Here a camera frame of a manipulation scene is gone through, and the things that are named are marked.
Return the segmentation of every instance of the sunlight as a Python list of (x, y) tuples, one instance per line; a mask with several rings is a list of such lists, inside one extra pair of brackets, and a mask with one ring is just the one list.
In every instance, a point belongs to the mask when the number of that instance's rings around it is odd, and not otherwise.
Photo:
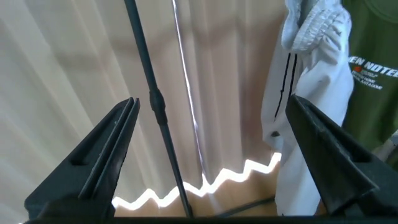
[[(276, 152), (272, 155), (271, 161), (268, 166), (265, 166), (263, 164), (260, 164), (258, 162), (254, 162), (251, 160), (246, 160), (243, 173), (235, 173), (229, 169), (222, 169), (221, 172), (218, 174), (216, 177), (216, 180), (214, 181), (213, 184), (209, 184), (205, 178), (205, 176), (202, 174), (203, 178), (203, 185), (200, 189), (197, 189), (196, 187), (192, 186), (191, 184), (184, 182), (184, 187), (185, 190), (199, 196), (203, 197), (206, 194), (213, 194), (216, 192), (218, 187), (223, 184), (224, 181), (226, 180), (232, 180), (235, 182), (243, 182), (246, 179), (248, 179), (250, 173), (252, 170), (258, 171), (263, 174), (269, 174), (272, 172), (276, 166), (276, 164), (280, 161), (281, 154)], [(125, 200), (123, 200), (120, 197), (115, 197), (112, 200), (112, 204), (115, 208), (118, 206), (124, 207), (128, 210), (136, 210), (143, 206), (150, 198), (154, 199), (156, 204), (159, 207), (167, 207), (170, 205), (178, 196), (180, 193), (178, 192), (177, 186), (174, 187), (164, 198), (160, 199), (156, 193), (152, 189), (147, 189), (135, 202), (129, 203)]]

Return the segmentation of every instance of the white cloth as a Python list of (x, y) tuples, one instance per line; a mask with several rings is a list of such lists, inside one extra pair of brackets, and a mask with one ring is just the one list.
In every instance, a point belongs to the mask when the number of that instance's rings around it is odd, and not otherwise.
[[(343, 123), (353, 91), (348, 65), (349, 13), (339, 0), (319, 0), (299, 27), (302, 1), (286, 0), (289, 10), (269, 70), (262, 102), (263, 139), (282, 152), (275, 202), (278, 214), (313, 215), (320, 196), (285, 115), (292, 73), (292, 93), (311, 101), (335, 123)], [(279, 112), (286, 60), (290, 62)], [(297, 54), (296, 71), (293, 57)], [(277, 131), (280, 136), (272, 137)]]

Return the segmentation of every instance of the metal pole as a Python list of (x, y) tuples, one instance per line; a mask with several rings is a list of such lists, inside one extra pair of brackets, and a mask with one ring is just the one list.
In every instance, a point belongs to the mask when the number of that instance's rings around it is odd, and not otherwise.
[(188, 202), (187, 193), (185, 192), (184, 185), (182, 183), (180, 169), (178, 168), (177, 157), (175, 155), (172, 137), (170, 135), (169, 126), (167, 124), (167, 116), (165, 112), (165, 102), (162, 93), (157, 87), (154, 70), (150, 62), (149, 52), (147, 44), (145, 42), (144, 32), (142, 31), (141, 21), (139, 18), (137, 5), (135, 0), (124, 0), (126, 4), (127, 13), (129, 14), (130, 23), (134, 37), (136, 38), (136, 44), (141, 58), (142, 66), (144, 67), (145, 77), (149, 86), (149, 100), (150, 107), (155, 113), (157, 123), (160, 126), (162, 132), (164, 144), (166, 146), (167, 154), (169, 155), (170, 163), (172, 165), (175, 181), (177, 183), (178, 191), (182, 205), (188, 218), (193, 218), (192, 208)]

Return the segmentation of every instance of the clothing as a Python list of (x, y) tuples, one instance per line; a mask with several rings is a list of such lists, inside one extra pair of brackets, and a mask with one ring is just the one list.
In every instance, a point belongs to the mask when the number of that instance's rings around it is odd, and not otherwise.
[(398, 129), (398, 1), (344, 0), (351, 14), (354, 91), (343, 128), (369, 150)]
[(282, 152), (275, 196), (279, 215), (313, 215), (320, 199), (285, 115), (290, 94), (311, 101), (341, 125), (353, 90), (348, 12), (339, 0), (319, 0), (299, 26), (303, 2), (285, 1), (289, 13), (274, 50), (262, 102), (263, 139)]

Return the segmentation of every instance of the beige curtain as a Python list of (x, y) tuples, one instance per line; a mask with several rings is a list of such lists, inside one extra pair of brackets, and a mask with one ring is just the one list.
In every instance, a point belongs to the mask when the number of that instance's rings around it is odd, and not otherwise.
[[(187, 190), (270, 170), (260, 110), (283, 1), (137, 5)], [(129, 96), (141, 111), (114, 204), (167, 206), (178, 191), (124, 1), (0, 1), (0, 222), (26, 221), (24, 199)]]

